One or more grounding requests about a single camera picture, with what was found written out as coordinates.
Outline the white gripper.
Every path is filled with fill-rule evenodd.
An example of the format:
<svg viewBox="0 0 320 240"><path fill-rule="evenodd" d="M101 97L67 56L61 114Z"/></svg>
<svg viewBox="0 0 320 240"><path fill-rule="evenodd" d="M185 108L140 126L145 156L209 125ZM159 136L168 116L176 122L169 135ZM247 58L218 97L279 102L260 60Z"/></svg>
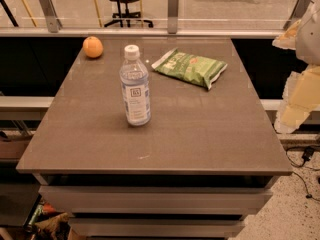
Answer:
<svg viewBox="0 0 320 240"><path fill-rule="evenodd" d="M289 134L320 105L320 5L313 4L301 18L272 41L280 49L296 49L296 56L309 65L288 77L274 123L278 133Z"/></svg>

